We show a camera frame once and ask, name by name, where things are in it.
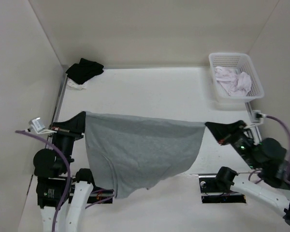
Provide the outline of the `grey tank top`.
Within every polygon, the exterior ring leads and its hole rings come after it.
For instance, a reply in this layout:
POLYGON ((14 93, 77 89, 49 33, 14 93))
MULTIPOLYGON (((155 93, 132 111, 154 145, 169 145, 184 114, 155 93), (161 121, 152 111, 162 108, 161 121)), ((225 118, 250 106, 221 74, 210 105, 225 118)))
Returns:
POLYGON ((95 184, 119 199, 187 171, 195 162, 205 124, 86 112, 87 158, 95 184))

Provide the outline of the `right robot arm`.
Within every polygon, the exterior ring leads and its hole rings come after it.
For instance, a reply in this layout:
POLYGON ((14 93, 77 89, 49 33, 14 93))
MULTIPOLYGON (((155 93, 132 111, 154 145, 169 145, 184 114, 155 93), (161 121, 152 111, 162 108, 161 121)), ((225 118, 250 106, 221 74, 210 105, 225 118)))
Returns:
POLYGON ((244 180, 229 167, 221 167, 214 178, 222 193, 237 192, 267 206, 290 226, 290 161, 286 150, 273 138, 256 143, 251 127, 239 120, 231 124, 206 122, 205 126, 220 145, 230 145, 245 163, 258 172, 259 179, 279 191, 275 194, 257 183, 244 180))

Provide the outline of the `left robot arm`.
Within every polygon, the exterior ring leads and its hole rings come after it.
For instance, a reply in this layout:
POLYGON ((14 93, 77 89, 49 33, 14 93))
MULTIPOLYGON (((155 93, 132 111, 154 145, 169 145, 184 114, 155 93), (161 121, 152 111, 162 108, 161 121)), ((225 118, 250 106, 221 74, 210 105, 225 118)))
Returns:
POLYGON ((34 175, 37 177, 37 205, 40 208, 43 231, 75 232, 87 200, 99 187, 89 169, 80 169, 73 176, 70 164, 74 142, 84 137, 85 112, 80 112, 63 122, 53 122, 46 128, 40 118, 31 126, 34 132, 49 134, 51 140, 38 139, 46 144, 33 158, 34 175))

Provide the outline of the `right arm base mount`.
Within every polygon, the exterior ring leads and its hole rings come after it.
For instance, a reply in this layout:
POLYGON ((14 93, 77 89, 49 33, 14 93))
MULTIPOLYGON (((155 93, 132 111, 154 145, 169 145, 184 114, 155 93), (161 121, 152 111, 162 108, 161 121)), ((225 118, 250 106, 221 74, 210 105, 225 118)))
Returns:
POLYGON ((202 203, 247 203, 245 195, 230 190, 221 190, 215 175, 200 175, 200 193, 202 203))

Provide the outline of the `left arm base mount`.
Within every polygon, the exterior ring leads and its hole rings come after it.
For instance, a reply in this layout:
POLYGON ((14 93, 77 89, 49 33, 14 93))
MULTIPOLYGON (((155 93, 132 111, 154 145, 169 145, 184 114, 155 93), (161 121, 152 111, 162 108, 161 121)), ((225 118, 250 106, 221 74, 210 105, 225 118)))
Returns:
POLYGON ((93 204, 96 202, 105 203, 105 204, 112 204, 113 198, 110 198, 113 195, 112 190, 102 190, 102 189, 96 189, 93 190, 88 197, 87 204, 93 204))

